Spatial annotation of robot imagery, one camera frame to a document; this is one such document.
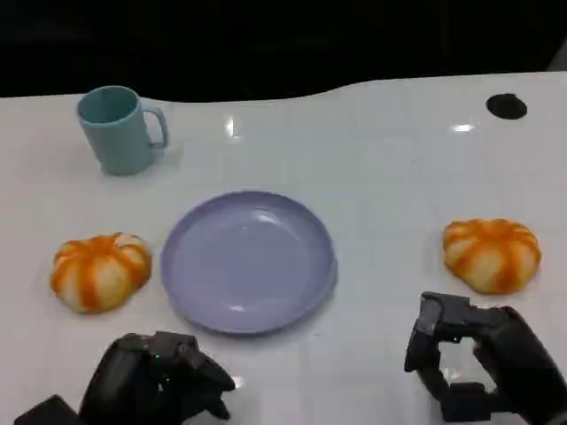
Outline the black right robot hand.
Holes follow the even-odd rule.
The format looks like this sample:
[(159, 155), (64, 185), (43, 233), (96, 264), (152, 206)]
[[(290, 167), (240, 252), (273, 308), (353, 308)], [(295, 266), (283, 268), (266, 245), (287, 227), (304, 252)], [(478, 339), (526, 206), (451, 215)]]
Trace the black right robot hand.
[[(496, 387), (450, 383), (439, 367), (439, 344), (470, 338), (473, 354)], [(566, 422), (566, 381), (532, 328), (510, 306), (481, 308), (466, 297), (426, 291), (404, 363), (439, 403), (444, 421), (489, 421), (514, 413), (528, 424)]]

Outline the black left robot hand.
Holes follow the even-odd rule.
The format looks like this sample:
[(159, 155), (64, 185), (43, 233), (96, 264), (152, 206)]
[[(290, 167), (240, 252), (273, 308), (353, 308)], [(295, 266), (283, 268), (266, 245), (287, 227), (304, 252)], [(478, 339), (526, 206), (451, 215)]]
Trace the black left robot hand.
[(182, 424), (208, 412), (227, 421), (231, 414), (222, 395), (235, 389), (196, 337), (129, 333), (114, 340), (99, 361), (79, 417), (87, 424)]

